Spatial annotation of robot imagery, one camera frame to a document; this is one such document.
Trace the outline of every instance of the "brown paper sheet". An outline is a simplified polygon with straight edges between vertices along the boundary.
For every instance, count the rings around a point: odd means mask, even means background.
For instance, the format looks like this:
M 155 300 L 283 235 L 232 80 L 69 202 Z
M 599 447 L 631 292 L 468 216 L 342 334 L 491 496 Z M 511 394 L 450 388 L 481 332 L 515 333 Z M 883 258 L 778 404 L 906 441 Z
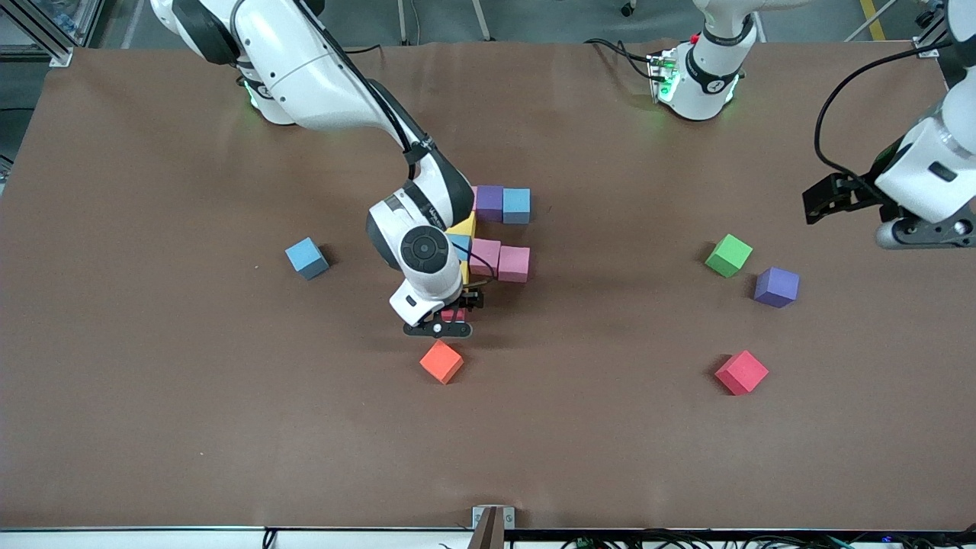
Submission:
M 0 200 L 0 524 L 964 528 L 976 512 L 971 252 L 887 252 L 875 212 L 803 221 L 833 86 L 901 44 L 757 45 L 691 123 L 590 46 L 356 57 L 476 185 L 529 187 L 528 284 L 495 283 L 447 387 L 364 231 L 405 176 L 376 130 L 260 120 L 190 52 L 52 71 Z M 933 61 L 837 101 L 866 169 L 945 89 Z M 727 232 L 755 251 L 725 279 Z M 284 250 L 311 236 L 312 282 Z M 799 301 L 749 296 L 778 266 Z M 749 396 L 712 373 L 753 352 Z

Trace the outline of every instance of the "floor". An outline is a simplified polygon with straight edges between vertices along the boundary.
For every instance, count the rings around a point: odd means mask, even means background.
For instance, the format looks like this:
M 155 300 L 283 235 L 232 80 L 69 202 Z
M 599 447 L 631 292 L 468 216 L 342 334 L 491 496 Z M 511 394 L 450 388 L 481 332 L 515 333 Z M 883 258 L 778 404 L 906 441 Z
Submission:
M 184 48 L 182 40 L 156 20 L 148 0 L 106 0 L 94 43 L 103 48 Z M 347 46 L 400 43 L 393 0 L 326 0 L 321 19 Z M 702 15 L 691 0 L 639 0 L 630 17 L 621 14 L 624 0 L 482 0 L 485 19 L 497 40 L 582 42 L 602 37 L 644 42 L 659 37 L 684 38 L 701 28 Z M 469 0 L 404 0 L 408 39 L 412 44 L 481 40 Z M 802 8 L 765 12 L 762 29 L 769 41 L 839 41 L 865 20 L 872 0 L 817 0 Z M 906 39 L 919 34 L 914 23 L 921 8 L 914 0 L 897 0 L 880 18 L 883 36 Z M 0 43 L 23 39 L 0 14 Z M 865 30 L 858 40 L 870 40 Z M 46 63 L 0 60 L 0 108 L 34 106 L 48 68 Z M 0 111 L 0 153 L 15 158 L 30 112 Z

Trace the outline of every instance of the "blue cube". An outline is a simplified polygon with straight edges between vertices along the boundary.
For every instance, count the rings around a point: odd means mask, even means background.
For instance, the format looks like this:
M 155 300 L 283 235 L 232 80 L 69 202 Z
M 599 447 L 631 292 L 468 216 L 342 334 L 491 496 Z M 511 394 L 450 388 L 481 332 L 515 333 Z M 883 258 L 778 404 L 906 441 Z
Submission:
M 531 195 L 528 189 L 505 189 L 502 199 L 502 223 L 528 225 Z
M 783 308 L 796 301 L 799 274 L 771 267 L 759 275 L 755 283 L 755 301 L 771 307 Z
M 471 251 L 471 237 L 467 234 L 448 234 L 447 237 L 452 245 L 457 244 L 454 246 L 454 251 L 458 253 L 458 259 L 467 261 L 468 252 Z
M 285 253 L 288 254 L 292 267 L 299 275 L 304 276 L 305 280 L 312 280 L 329 269 L 329 263 L 325 261 L 322 252 L 311 241 L 311 238 L 306 238 L 288 248 Z

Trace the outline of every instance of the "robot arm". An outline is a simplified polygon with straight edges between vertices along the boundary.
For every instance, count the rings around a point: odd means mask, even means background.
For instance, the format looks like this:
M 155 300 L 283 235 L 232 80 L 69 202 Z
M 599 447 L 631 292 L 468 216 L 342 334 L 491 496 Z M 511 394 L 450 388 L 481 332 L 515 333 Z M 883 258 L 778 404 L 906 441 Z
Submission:
M 830 174 L 803 194 L 807 223 L 880 205 L 878 245 L 889 249 L 976 245 L 976 0 L 952 0 L 946 22 L 965 78 L 887 148 L 862 176 Z
M 813 0 L 694 0 L 705 15 L 696 42 L 685 42 L 652 60 L 651 93 L 689 120 L 708 120 L 732 100 L 742 62 L 755 43 L 752 12 L 787 10 Z
M 252 105 L 268 121 L 316 131 L 376 127 L 401 144 L 409 176 L 370 208 L 367 233 L 386 263 L 404 274 L 390 304 L 407 327 L 448 304 L 479 303 L 479 295 L 463 292 L 460 261 L 444 234 L 470 215 L 468 180 L 386 88 L 359 72 L 306 4 L 152 0 L 152 7 L 201 57 L 237 66 Z M 453 324 L 429 335 L 470 334 L 466 324 Z

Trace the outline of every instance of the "green cube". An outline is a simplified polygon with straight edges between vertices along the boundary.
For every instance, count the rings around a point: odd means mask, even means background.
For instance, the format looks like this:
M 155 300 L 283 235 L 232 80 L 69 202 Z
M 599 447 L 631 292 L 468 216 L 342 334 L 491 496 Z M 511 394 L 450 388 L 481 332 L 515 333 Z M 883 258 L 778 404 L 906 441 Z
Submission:
M 727 234 L 718 242 L 709 259 L 705 260 L 705 265 L 728 278 L 746 264 L 751 253 L 752 248 L 748 244 L 731 234 Z

